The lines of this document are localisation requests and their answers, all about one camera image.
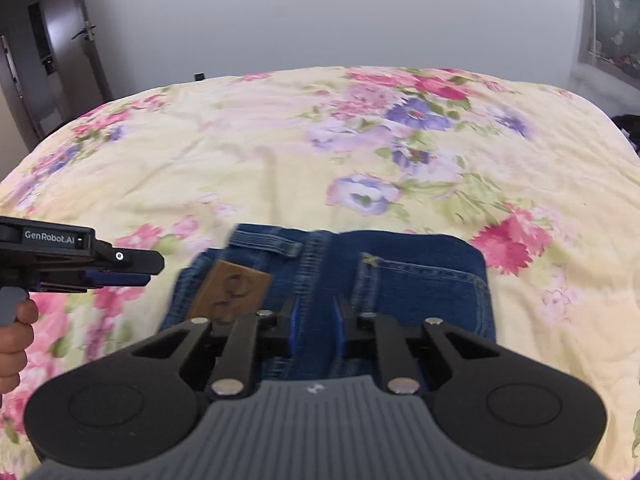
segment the bedspread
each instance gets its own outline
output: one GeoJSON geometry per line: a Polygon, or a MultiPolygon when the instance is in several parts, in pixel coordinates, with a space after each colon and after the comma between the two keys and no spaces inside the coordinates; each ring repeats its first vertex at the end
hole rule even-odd
{"type": "Polygon", "coordinates": [[[146,288],[33,294],[0,478],[37,464],[22,424],[34,389],[155,332],[179,269],[239,222],[468,240],[489,268],[498,342],[592,385],[609,415],[593,463],[614,480],[640,468],[640,164],[569,92],[366,67],[178,84],[47,138],[0,184],[0,214],[166,259],[146,288]]]}

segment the blue denim jeans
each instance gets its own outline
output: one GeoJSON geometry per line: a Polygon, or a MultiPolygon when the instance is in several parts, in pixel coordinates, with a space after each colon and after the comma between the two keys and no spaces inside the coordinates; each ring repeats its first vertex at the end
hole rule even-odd
{"type": "Polygon", "coordinates": [[[314,380],[370,373],[371,363],[337,355],[337,294],[356,312],[389,314],[406,326],[440,317],[495,341],[484,258],[458,238],[381,231],[333,234],[252,224],[238,225],[225,249],[209,249],[182,270],[161,330],[184,321],[217,260],[272,276],[261,308],[278,312],[289,296],[298,298],[292,314],[294,354],[269,360],[263,379],[314,380]]]}

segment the human hand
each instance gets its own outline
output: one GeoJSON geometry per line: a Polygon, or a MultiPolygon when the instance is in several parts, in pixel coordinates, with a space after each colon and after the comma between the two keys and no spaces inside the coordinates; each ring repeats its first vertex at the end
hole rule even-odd
{"type": "Polygon", "coordinates": [[[20,384],[19,374],[27,365],[25,350],[33,343],[31,325],[38,320],[38,307],[33,300],[24,300],[18,304],[15,316],[13,324],[0,326],[0,394],[7,394],[20,384]]]}

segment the gray door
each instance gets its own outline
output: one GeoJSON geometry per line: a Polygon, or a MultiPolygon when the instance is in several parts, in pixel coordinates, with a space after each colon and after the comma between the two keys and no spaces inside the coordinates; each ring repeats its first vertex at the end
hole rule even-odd
{"type": "Polygon", "coordinates": [[[40,0],[69,121],[112,99],[84,0],[40,0]]]}

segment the leather label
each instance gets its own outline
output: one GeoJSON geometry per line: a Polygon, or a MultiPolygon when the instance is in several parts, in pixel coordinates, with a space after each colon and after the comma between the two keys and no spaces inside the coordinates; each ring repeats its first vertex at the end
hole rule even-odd
{"type": "Polygon", "coordinates": [[[206,317],[228,326],[241,314],[258,312],[270,284],[270,274],[219,260],[198,289],[187,318],[206,317]]]}

